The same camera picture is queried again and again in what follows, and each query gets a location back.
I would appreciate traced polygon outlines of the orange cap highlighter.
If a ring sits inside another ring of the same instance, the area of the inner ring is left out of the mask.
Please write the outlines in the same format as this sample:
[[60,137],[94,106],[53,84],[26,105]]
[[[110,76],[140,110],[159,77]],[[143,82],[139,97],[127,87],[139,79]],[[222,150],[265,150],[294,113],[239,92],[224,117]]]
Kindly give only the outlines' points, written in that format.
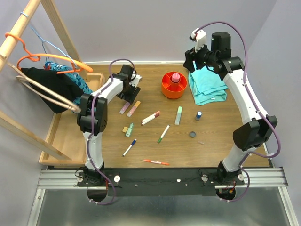
[[130,111],[127,113],[127,117],[131,117],[133,115],[133,113],[136,111],[136,109],[138,108],[138,106],[141,104],[140,101],[136,101],[136,103],[134,104],[134,106],[130,109]]

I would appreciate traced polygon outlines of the green highlighter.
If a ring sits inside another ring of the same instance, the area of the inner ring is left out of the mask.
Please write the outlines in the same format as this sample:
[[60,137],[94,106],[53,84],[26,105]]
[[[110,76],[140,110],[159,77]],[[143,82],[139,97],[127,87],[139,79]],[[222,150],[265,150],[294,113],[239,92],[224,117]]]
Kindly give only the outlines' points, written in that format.
[[175,118],[175,122],[174,122],[175,125],[180,124],[181,115],[182,115],[182,106],[179,106],[177,109],[176,118]]

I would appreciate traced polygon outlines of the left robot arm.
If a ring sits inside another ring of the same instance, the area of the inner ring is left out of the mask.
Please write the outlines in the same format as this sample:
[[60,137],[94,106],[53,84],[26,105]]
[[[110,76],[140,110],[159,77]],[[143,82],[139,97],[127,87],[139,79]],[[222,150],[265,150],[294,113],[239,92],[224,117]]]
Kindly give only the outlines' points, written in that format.
[[102,135],[108,123],[108,104],[118,97],[132,104],[141,90],[138,87],[142,77],[134,66],[122,65],[117,74],[111,74],[109,80],[97,91],[81,96],[81,112],[77,116],[77,125],[83,133],[86,144],[86,163],[83,168],[83,181],[94,186],[101,185],[105,176],[102,173]]

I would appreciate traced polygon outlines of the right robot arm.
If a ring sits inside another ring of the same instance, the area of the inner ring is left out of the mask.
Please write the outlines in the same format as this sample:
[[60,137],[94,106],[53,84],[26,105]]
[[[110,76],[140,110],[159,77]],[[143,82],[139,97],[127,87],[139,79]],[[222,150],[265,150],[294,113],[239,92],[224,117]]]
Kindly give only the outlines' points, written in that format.
[[206,33],[196,29],[190,35],[195,46],[185,52],[183,66],[193,73],[203,67],[212,68],[232,93],[241,114],[243,125],[233,132],[234,145],[226,158],[218,165],[216,179],[225,185],[240,173],[241,165],[256,149],[268,141],[277,125],[277,118],[270,116],[260,102],[247,79],[245,65],[240,57],[231,55],[231,36],[227,32],[215,32],[211,36],[211,48],[206,44]]

